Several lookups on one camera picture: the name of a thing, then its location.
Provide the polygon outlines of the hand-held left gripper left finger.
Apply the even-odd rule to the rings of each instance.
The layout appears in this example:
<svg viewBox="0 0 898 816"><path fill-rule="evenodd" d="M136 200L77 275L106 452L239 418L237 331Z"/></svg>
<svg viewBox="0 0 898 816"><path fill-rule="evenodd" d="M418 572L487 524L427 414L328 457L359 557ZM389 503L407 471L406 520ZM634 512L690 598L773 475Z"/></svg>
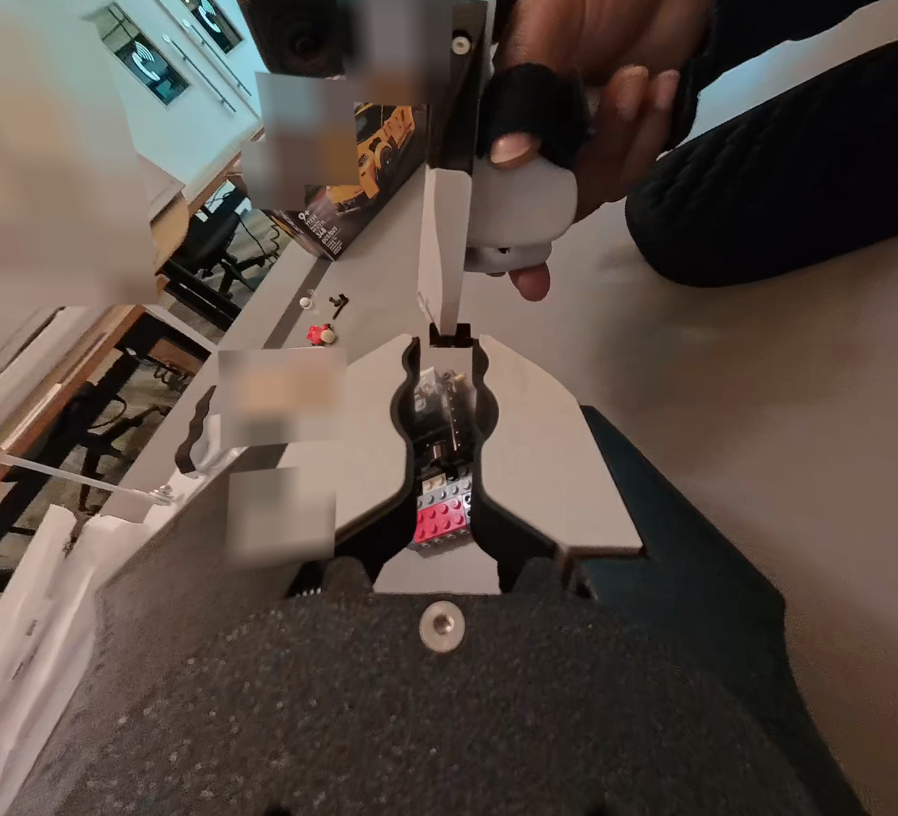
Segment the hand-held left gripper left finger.
<svg viewBox="0 0 898 816"><path fill-rule="evenodd" d="M301 575L321 575L350 556L378 575L414 534L410 425L420 373L420 339L402 334L346 370L339 440L295 445L295 491L312 558Z"/></svg>

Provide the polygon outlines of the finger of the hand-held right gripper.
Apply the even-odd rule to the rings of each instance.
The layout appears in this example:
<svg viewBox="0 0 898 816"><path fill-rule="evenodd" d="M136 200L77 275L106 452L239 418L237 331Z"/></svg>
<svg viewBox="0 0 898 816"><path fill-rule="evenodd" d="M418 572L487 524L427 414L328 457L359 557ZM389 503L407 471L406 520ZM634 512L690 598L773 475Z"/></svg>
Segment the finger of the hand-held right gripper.
<svg viewBox="0 0 898 816"><path fill-rule="evenodd" d="M224 445L222 418L212 408L216 391L217 385L210 386L196 403L186 438L175 452L175 467L184 477L214 477L246 451Z"/></svg>
<svg viewBox="0 0 898 816"><path fill-rule="evenodd" d="M462 296L472 178L426 166L418 299L436 328L456 328Z"/></svg>

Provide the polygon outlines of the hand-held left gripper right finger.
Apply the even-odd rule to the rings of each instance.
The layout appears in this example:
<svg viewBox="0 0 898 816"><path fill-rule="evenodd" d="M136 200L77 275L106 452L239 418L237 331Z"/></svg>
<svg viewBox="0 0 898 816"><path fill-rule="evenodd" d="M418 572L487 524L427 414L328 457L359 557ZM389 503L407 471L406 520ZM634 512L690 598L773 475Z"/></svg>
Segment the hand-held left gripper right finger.
<svg viewBox="0 0 898 816"><path fill-rule="evenodd" d="M509 592L533 559L560 568L644 550L575 396L491 336L472 348L475 449L471 530Z"/></svg>

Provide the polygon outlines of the multicoloured toy brick model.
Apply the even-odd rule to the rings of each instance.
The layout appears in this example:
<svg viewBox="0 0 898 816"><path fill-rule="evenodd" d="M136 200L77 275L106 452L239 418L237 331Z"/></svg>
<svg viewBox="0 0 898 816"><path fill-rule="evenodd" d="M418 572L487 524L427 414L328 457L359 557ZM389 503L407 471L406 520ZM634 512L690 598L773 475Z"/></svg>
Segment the multicoloured toy brick model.
<svg viewBox="0 0 898 816"><path fill-rule="evenodd" d="M411 431L417 516L408 548L423 556L471 540L473 401L464 373L421 372Z"/></svg>

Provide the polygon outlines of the person's right hand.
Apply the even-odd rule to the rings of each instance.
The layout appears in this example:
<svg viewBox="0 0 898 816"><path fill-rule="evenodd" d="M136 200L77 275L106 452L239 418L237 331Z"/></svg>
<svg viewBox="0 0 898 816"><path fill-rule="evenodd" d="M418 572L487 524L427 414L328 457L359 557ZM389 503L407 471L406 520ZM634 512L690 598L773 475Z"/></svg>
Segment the person's right hand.
<svg viewBox="0 0 898 816"><path fill-rule="evenodd" d="M666 149L681 71L701 47L713 0L518 0L495 67L580 75L594 133L575 171L579 222L623 199Z"/></svg>

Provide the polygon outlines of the black toy car box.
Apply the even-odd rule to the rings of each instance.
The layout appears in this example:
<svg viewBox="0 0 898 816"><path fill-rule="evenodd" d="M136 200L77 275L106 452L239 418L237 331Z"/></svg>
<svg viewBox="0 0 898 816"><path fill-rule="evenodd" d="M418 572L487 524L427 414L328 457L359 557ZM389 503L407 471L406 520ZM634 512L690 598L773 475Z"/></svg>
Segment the black toy car box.
<svg viewBox="0 0 898 816"><path fill-rule="evenodd" d="M264 210L308 252L339 260L420 167L427 145L426 106L355 107L358 180L306 188L301 212Z"/></svg>

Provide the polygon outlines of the black office chair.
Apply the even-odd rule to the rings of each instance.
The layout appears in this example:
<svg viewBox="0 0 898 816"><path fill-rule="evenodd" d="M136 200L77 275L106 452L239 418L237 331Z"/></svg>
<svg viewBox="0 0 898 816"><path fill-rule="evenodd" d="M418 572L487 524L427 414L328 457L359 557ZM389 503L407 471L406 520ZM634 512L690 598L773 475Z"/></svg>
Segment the black office chair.
<svg viewBox="0 0 898 816"><path fill-rule="evenodd" d="M256 284L243 272L262 267L279 255L278 245L265 249L258 239L259 255L238 260L231 254L230 246L243 226L241 207L248 200L235 187L217 200L215 208L210 202L202 204L189 218L184 241L162 268L170 294L219 328L230 327L240 311L232 300L232 284L239 283L254 292Z"/></svg>
<svg viewBox="0 0 898 816"><path fill-rule="evenodd" d="M85 383L63 407L60 414L40 438L36 460L60 467L75 448L84 450L81 474L100 479L101 458L133 462L115 446L115 441L132 429L141 427L151 415L166 417L171 406L152 404L128 416L128 403L120 394L112 394L102 383Z"/></svg>

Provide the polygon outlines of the clear plastic rod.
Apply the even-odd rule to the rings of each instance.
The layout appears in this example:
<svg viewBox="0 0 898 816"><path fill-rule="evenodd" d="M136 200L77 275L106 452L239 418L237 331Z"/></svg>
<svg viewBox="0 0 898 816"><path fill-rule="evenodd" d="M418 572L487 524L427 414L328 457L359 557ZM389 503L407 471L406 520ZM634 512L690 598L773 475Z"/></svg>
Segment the clear plastic rod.
<svg viewBox="0 0 898 816"><path fill-rule="evenodd" d="M76 485L100 489L102 491L110 492L111 494L121 493L147 501L153 505L171 505L176 501L174 491L168 485L156 488L151 492L146 492L123 485L114 485L94 477L87 477L82 473L73 473L46 464L18 458L6 451L1 451L1 464L7 467L39 473L47 477L60 478Z"/></svg>

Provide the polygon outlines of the wooden office table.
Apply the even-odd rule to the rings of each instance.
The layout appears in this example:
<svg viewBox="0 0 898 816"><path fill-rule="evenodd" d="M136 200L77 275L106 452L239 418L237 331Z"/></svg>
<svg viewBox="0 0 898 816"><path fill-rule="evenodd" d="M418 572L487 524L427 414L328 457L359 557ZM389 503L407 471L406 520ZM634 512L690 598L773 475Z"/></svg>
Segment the wooden office table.
<svg viewBox="0 0 898 816"><path fill-rule="evenodd" d="M159 305L108 309L2 420L2 454L60 466L162 340L200 363L216 350Z"/></svg>
<svg viewBox="0 0 898 816"><path fill-rule="evenodd" d="M151 190L151 233L155 246L155 273L183 244L191 216L205 204L232 174L237 173L242 142L226 148L201 175L199 181L184 185L167 171L144 159L143 172Z"/></svg>

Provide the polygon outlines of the phone booth window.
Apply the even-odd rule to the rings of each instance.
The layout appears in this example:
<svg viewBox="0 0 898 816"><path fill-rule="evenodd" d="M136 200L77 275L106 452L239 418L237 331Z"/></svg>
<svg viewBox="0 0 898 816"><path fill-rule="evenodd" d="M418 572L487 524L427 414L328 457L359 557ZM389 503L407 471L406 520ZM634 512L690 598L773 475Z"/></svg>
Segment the phone booth window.
<svg viewBox="0 0 898 816"><path fill-rule="evenodd" d="M196 27L223 55L229 55L242 43L241 33L216 0L179 0Z"/></svg>
<svg viewBox="0 0 898 816"><path fill-rule="evenodd" d="M117 2L104 4L84 19L94 25L103 46L164 107L186 92L186 79Z"/></svg>

